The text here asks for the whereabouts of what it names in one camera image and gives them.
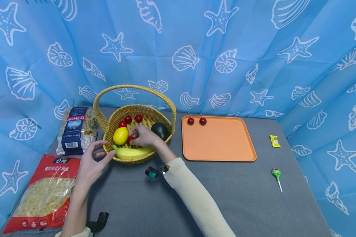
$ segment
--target avocado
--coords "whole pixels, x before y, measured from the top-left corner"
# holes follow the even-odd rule
[[[169,137],[169,130],[166,128],[166,126],[161,123],[155,123],[153,124],[152,128],[151,128],[152,132],[154,132],[155,134],[158,135],[158,137],[160,137],[162,140],[166,140]]]

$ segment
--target lollipop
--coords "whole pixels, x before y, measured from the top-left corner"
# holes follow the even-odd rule
[[[274,175],[277,179],[278,185],[280,186],[280,190],[282,192],[282,187],[281,187],[281,183],[280,183],[280,175],[281,175],[281,170],[279,169],[272,169],[270,171],[272,173],[272,175]]]

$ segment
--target gray table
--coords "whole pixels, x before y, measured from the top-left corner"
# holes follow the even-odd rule
[[[115,108],[103,108],[108,118]],[[170,112],[163,112],[171,119]],[[182,154],[181,118],[169,144]],[[236,236],[327,237],[330,229],[306,183],[285,136],[275,120],[243,118],[257,153],[255,162],[193,162],[183,159],[212,195]],[[278,135],[281,148],[271,146],[269,135]],[[103,137],[100,131],[98,139]],[[56,144],[50,149],[55,155]],[[89,220],[109,212],[108,223],[97,237],[198,237],[203,236],[180,197],[163,178],[145,175],[148,166],[111,162],[91,189]],[[283,193],[271,175],[280,168]],[[54,236],[43,233],[42,236]]]

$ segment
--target orange tray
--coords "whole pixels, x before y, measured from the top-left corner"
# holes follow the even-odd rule
[[[195,119],[188,125],[189,117]],[[183,155],[188,160],[252,162],[257,158],[245,122],[235,117],[200,116],[182,118]]]

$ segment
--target barcode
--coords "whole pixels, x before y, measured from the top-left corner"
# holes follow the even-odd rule
[[[65,143],[66,148],[77,148],[78,147],[78,142],[70,142],[70,143]]]

